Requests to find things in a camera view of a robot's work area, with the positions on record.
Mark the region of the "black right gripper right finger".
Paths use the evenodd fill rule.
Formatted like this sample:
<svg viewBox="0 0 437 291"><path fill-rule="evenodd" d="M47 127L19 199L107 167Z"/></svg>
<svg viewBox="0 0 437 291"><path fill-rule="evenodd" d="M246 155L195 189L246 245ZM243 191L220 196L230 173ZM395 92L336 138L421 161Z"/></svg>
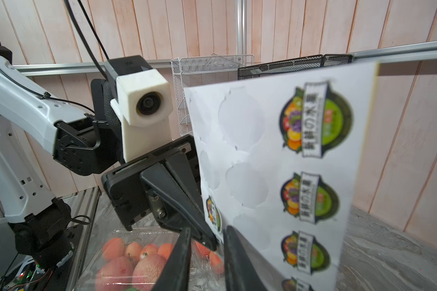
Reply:
<svg viewBox="0 0 437 291"><path fill-rule="evenodd" d="M228 226L223 235L226 290L266 291L235 228Z"/></svg>

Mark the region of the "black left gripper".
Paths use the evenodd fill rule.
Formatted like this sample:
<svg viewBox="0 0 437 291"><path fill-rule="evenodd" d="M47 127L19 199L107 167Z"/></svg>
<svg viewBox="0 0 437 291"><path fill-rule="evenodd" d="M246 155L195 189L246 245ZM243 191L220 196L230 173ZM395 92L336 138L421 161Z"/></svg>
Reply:
<svg viewBox="0 0 437 291"><path fill-rule="evenodd" d="M127 231L152 213L161 227L181 232L211 251L217 239L200 210L199 162L194 138L186 135L102 176L103 188Z"/></svg>

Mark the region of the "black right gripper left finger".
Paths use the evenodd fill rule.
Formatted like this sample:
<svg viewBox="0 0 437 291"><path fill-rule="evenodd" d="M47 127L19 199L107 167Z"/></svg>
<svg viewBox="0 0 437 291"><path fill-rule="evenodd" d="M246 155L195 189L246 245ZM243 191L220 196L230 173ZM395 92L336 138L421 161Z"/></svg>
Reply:
<svg viewBox="0 0 437 291"><path fill-rule="evenodd" d="M191 263L191 229L184 228L152 291L187 291Z"/></svg>

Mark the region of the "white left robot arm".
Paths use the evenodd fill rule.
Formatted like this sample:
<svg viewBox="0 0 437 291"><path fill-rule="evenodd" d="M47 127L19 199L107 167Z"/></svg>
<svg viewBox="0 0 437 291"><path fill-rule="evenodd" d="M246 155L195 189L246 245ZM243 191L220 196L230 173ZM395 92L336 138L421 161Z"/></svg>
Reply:
<svg viewBox="0 0 437 291"><path fill-rule="evenodd" d="M87 223L49 188L30 140L68 171L99 175L125 229L153 213L161 227L188 228L216 250L200 208L194 140L171 138L168 80L138 55L109 59L100 68L94 105L87 108L24 76L0 46L0 204L17 252L42 269L59 267L74 253L68 226Z"/></svg>

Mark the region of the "clear box of apples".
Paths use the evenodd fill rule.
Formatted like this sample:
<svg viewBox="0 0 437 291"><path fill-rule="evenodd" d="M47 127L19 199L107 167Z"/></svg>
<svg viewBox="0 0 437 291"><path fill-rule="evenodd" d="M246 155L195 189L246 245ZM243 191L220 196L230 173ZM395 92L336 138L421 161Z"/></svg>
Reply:
<svg viewBox="0 0 437 291"><path fill-rule="evenodd" d="M75 291L150 291L179 235L160 227L116 229L100 237L90 251ZM223 263L202 244L191 241L190 291L223 291Z"/></svg>

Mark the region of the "black mesh wall basket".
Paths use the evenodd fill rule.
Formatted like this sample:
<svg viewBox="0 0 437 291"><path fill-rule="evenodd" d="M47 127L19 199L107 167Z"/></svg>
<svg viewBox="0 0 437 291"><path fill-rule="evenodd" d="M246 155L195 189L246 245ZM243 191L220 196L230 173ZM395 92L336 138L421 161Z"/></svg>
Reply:
<svg viewBox="0 0 437 291"><path fill-rule="evenodd" d="M259 78L261 76L293 73L302 70L317 69L334 65L349 64L353 56L350 54L314 55L276 61L271 63L256 64L238 69L238 80Z"/></svg>

